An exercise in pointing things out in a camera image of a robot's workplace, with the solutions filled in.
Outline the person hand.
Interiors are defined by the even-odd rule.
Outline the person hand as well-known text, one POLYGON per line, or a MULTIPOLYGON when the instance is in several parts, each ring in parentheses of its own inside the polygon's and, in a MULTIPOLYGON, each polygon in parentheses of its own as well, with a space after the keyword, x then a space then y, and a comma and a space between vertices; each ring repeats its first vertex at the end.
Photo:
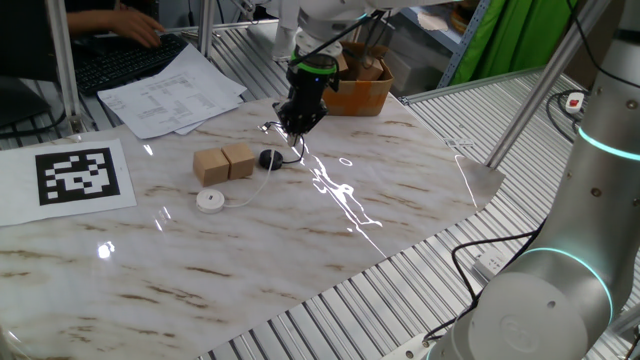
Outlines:
POLYGON ((107 16, 106 24, 111 32, 134 40, 146 48, 160 46, 159 33, 165 31, 160 23, 137 10, 112 11, 107 16))

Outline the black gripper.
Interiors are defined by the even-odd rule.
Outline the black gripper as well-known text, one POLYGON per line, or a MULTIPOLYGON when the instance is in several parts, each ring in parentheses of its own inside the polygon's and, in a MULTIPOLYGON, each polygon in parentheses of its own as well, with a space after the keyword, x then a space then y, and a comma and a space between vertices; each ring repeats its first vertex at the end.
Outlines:
POLYGON ((287 135, 289 146, 295 146, 327 114, 323 94, 327 88, 339 88, 336 67, 316 69, 294 67, 287 71, 291 85, 288 99, 274 102, 272 107, 287 135))

